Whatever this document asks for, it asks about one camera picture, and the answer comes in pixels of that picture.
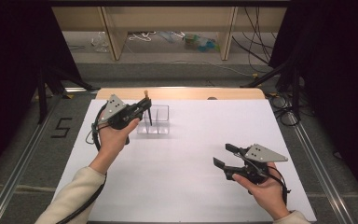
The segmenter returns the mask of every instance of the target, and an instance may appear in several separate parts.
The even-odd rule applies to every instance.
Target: wire
[[[248,39],[249,41],[253,41],[254,44],[257,44],[257,45],[260,45],[260,46],[264,46],[265,48],[273,49],[273,47],[271,47],[271,46],[264,45],[263,43],[255,42],[254,40],[252,40],[251,38],[249,38],[249,37],[245,34],[245,32],[242,32],[242,35],[243,35],[246,39]]]
[[[266,60],[260,58],[259,56],[257,56],[257,54],[251,52],[249,49],[247,49],[246,47],[242,46],[235,38],[234,36],[232,36],[232,39],[240,46],[241,49],[244,49],[245,51],[247,51],[248,53],[252,54],[253,56],[255,56],[258,60],[260,60],[261,62],[268,64],[269,62],[267,62]]]

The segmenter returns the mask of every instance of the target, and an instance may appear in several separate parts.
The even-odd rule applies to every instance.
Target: cable
[[[101,107],[100,111],[98,112],[97,117],[95,118],[94,123],[91,125],[92,139],[94,140],[94,144],[97,147],[98,151],[100,151],[100,149],[101,149],[101,145],[98,141],[98,131],[101,130],[102,128],[106,128],[109,126],[109,125],[106,125],[100,129],[98,129],[98,119],[101,116],[104,109],[106,108],[106,105],[107,105],[107,102],[105,105],[103,105]],[[98,198],[98,196],[100,196],[101,192],[103,191],[103,187],[106,183],[106,178],[107,178],[107,174],[105,174],[105,180],[104,180],[103,184],[101,184],[101,186],[94,192],[94,194],[92,194],[91,197],[83,205],[81,205],[77,210],[75,210],[75,212],[73,212],[69,216],[65,217],[61,221],[57,222],[57,224],[64,224],[64,223],[70,222],[72,219],[74,219],[79,214],[84,212],[84,210],[86,210],[90,205],[92,205],[95,202],[95,200]]]
[[[245,51],[247,51],[248,53],[252,54],[253,56],[255,56],[258,60],[260,60],[261,62],[268,64],[269,62],[267,62],[266,60],[260,58],[259,56],[257,56],[255,53],[251,52],[249,49],[247,49],[246,47],[242,46],[235,38],[234,36],[232,36],[232,39],[240,46],[241,49],[244,49]]]
[[[249,41],[253,41],[251,38],[249,38],[249,37],[245,34],[245,32],[242,32],[242,35],[243,35],[246,39],[248,39]],[[260,45],[260,46],[264,46],[265,48],[273,49],[273,47],[268,46],[268,45],[264,45],[263,43],[258,43],[258,42],[255,42],[255,41],[254,41],[254,44],[257,44],[257,45]]]

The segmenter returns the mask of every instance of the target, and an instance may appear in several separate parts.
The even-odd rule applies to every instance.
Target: white paper sheet
[[[90,103],[57,192],[95,157],[97,150],[86,143],[86,137],[104,103]],[[276,163],[291,190],[288,208],[316,221],[267,100],[168,100],[153,104],[170,107],[170,133],[131,133],[131,142],[111,166],[89,220],[271,221],[246,189],[226,180],[223,171],[213,165],[216,157],[226,165],[243,166],[240,158],[225,150],[225,143],[237,147],[257,143],[289,158]]]

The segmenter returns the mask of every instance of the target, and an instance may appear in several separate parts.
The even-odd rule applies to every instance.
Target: black cable
[[[255,53],[251,52],[249,49],[247,49],[246,47],[242,46],[235,38],[234,36],[232,36],[232,39],[238,44],[238,46],[240,46],[241,49],[244,49],[246,52],[252,54],[253,56],[255,56],[258,60],[260,60],[261,62],[268,64],[269,62],[265,61],[264,59],[260,58],[259,56],[257,56]]]
[[[255,35],[257,35],[258,39],[260,40],[260,43],[262,44],[262,49],[263,49],[263,51],[264,51],[264,54],[265,54],[267,60],[269,61],[268,56],[270,57],[270,55],[269,55],[269,53],[267,52],[267,50],[266,50],[266,48],[265,48],[265,45],[264,45],[264,43],[263,43],[263,40],[262,40],[262,38],[261,38],[260,25],[259,25],[259,23],[258,23],[258,16],[259,16],[260,7],[257,7],[257,8],[256,8],[256,22],[255,22],[255,25],[253,24],[252,19],[251,19],[251,17],[249,16],[249,13],[248,13],[248,10],[246,9],[246,7],[245,7],[244,9],[245,9],[245,12],[246,12],[246,16],[248,17],[248,20],[249,20],[249,22],[251,23],[252,28],[253,28],[253,30],[254,30],[254,36],[253,36],[253,38],[252,38],[251,45],[252,45],[252,43],[255,42],[255,41],[254,41]]]
[[[101,116],[104,109],[106,108],[106,105],[107,105],[107,103],[101,107],[100,111],[98,112],[97,117],[95,118],[94,123],[91,125],[92,139],[93,139],[94,144],[97,147],[98,151],[101,149],[101,145],[98,141],[98,131],[101,130],[102,128],[106,128],[109,126],[109,125],[106,125],[100,129],[98,129],[98,119]],[[84,210],[86,210],[90,205],[92,205],[95,202],[95,200],[98,198],[98,196],[100,196],[101,192],[103,191],[103,187],[106,183],[106,177],[107,177],[107,174],[105,174],[105,180],[104,180],[103,184],[101,184],[101,186],[95,191],[94,194],[91,195],[91,197],[83,205],[81,205],[77,210],[75,210],[75,212],[73,212],[72,214],[70,214],[69,216],[64,218],[63,220],[57,222],[57,224],[68,223],[69,221],[71,221],[72,219],[77,217],[79,214],[84,212]]]
[[[262,50],[264,51],[264,55],[266,56],[266,59],[269,61],[271,56],[269,55],[269,52],[266,49],[266,45],[263,43],[263,39],[261,38],[260,24],[258,23],[259,15],[260,15],[260,7],[257,7],[255,10],[255,27],[256,27],[255,32],[258,34],[257,37],[258,37],[258,40],[260,40]]]
[[[242,32],[242,35],[243,35],[246,39],[248,39],[249,41],[253,41],[251,38],[249,38],[249,37],[245,34],[245,32]],[[258,43],[258,42],[255,42],[255,41],[254,41],[254,44],[263,45],[262,43]],[[264,47],[269,48],[269,49],[273,49],[273,47],[268,46],[268,45],[264,45]]]

